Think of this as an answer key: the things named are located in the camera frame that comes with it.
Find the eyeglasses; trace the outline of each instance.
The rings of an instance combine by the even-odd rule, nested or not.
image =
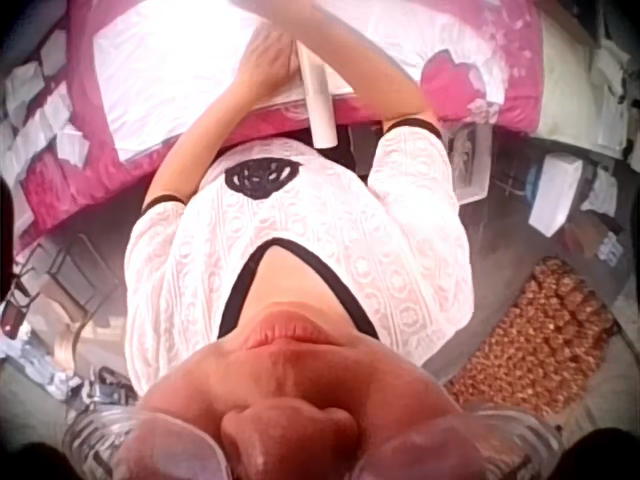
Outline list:
[[[79,473],[92,480],[236,478],[210,436],[175,418],[132,407],[79,415],[63,445]],[[347,478],[543,479],[562,450],[558,433],[531,415],[481,407],[418,426],[367,452]]]

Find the lips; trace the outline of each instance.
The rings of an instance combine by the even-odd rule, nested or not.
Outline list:
[[[242,341],[241,348],[254,350],[291,342],[339,345],[336,338],[314,321],[300,313],[285,310],[269,312],[262,317]]]

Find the woman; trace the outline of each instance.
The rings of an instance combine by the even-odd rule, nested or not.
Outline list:
[[[206,434],[242,478],[342,478],[459,411],[420,365],[471,317],[467,238],[419,86],[310,0],[236,3],[283,31],[257,30],[149,187],[125,261],[129,371],[143,409]],[[211,164],[296,73],[293,38],[383,119],[368,187],[287,139]]]

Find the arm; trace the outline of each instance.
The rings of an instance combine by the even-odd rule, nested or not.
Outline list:
[[[439,128],[419,85],[360,33],[310,0],[233,0],[290,32],[353,87],[385,122],[416,116]]]
[[[298,68],[291,38],[267,24],[258,27],[231,86],[171,149],[153,177],[144,204],[163,195],[185,204],[198,190],[218,150],[240,121],[283,87]]]

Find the brown rug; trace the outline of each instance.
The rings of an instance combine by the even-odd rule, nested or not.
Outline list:
[[[545,258],[446,389],[462,405],[490,402],[543,416],[560,412],[584,394],[616,326],[571,267]]]

